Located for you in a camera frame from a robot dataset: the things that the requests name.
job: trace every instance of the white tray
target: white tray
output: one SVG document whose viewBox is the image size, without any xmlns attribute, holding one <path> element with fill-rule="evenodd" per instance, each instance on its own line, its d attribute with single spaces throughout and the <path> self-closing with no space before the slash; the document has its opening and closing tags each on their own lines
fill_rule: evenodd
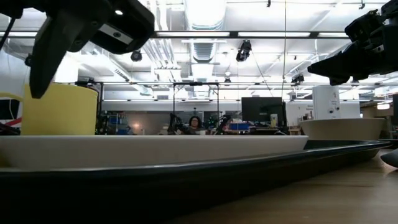
<svg viewBox="0 0 398 224">
<path fill-rule="evenodd" d="M 284 154 L 308 136 L 0 136 L 0 153 L 27 170 L 148 166 Z"/>
</svg>

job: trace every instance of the desk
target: desk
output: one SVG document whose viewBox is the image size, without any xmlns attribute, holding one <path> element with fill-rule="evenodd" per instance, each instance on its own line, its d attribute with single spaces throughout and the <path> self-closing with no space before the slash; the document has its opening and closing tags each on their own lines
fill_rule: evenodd
<svg viewBox="0 0 398 224">
<path fill-rule="evenodd" d="M 168 223 L 398 223 L 398 171 L 380 160 L 386 152 L 347 169 Z"/>
</svg>

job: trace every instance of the wooden table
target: wooden table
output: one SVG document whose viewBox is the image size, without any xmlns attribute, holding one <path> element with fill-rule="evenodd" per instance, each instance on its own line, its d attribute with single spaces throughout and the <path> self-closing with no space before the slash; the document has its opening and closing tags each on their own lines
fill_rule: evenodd
<svg viewBox="0 0 398 224">
<path fill-rule="evenodd" d="M 398 171 L 379 156 L 169 223 L 398 223 Z"/>
</svg>

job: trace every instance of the black tray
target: black tray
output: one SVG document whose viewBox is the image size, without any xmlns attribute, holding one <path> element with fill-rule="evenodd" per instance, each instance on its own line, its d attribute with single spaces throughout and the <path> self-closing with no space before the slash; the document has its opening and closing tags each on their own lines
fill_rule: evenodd
<svg viewBox="0 0 398 224">
<path fill-rule="evenodd" d="M 1 223 L 154 223 L 373 158 L 385 141 L 309 141 L 294 154 L 62 172 L 0 172 Z"/>
</svg>

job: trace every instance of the ceiling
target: ceiling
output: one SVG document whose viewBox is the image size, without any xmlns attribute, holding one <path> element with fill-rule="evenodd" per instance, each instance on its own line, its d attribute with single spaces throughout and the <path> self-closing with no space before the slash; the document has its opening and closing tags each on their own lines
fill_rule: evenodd
<svg viewBox="0 0 398 224">
<path fill-rule="evenodd" d="M 187 10 L 190 1 L 200 1 L 195 10 Z M 224 6 L 215 6 L 214 0 L 140 0 L 150 10 L 156 12 L 157 30 L 192 30 L 189 24 L 191 17 L 196 16 L 198 21 L 208 22 L 215 19 L 216 13 L 221 13 L 221 24 L 215 30 L 225 31 L 322 31 L 343 32 L 344 28 L 354 19 L 362 16 L 373 9 L 380 7 L 388 0 L 366 0 L 364 9 L 360 0 L 272 0 L 271 6 L 267 7 L 267 1 L 260 0 L 220 0 Z M 13 32 L 37 31 L 45 20 L 45 14 L 34 9 L 26 9 L 22 19 L 18 20 L 13 27 Z M 0 30 L 5 30 L 9 19 L 0 15 Z M 245 62 L 235 60 L 238 48 L 243 39 L 218 39 L 220 43 L 214 44 L 213 57 L 210 65 L 192 65 L 197 63 L 192 56 L 193 44 L 189 39 L 156 39 L 150 40 L 141 50 L 142 60 L 133 62 L 131 54 L 111 55 L 99 47 L 86 46 L 80 54 L 74 55 L 79 63 L 79 76 L 93 77 L 99 82 L 123 82 L 124 79 L 115 75 L 114 66 L 120 68 L 128 75 L 132 82 L 224 82 L 226 72 L 234 82 L 267 82 L 274 85 L 223 85 L 223 96 L 225 98 L 236 98 L 242 95 L 281 95 L 283 77 L 290 83 L 292 75 L 301 73 L 305 77 L 305 83 L 328 83 L 328 79 L 314 74 L 309 74 L 306 67 L 297 67 L 303 63 L 310 65 L 317 61 L 317 55 L 328 55 L 350 43 L 348 39 L 251 39 L 252 52 Z M 10 53 L 25 57 L 32 50 L 34 39 L 13 38 L 9 41 Z M 147 50 L 148 47 L 157 48 L 160 60 L 153 59 Z M 100 55 L 92 55 L 96 49 Z M 371 77 L 363 80 L 363 83 L 375 83 L 387 80 L 393 82 L 395 74 Z M 169 86 L 152 88 L 156 95 L 172 97 Z M 378 86 L 367 85 L 356 88 L 358 94 L 374 95 L 374 89 Z M 311 86 L 292 87 L 284 85 L 284 94 L 300 93 L 302 95 L 311 93 Z M 341 86 L 344 91 L 351 90 L 352 86 Z M 138 88 L 130 86 L 107 86 L 107 91 L 132 92 Z M 214 98 L 211 88 L 183 88 L 185 92 L 180 93 L 181 98 Z M 127 94 L 129 97 L 145 98 L 147 96 L 136 93 Z"/>
</svg>

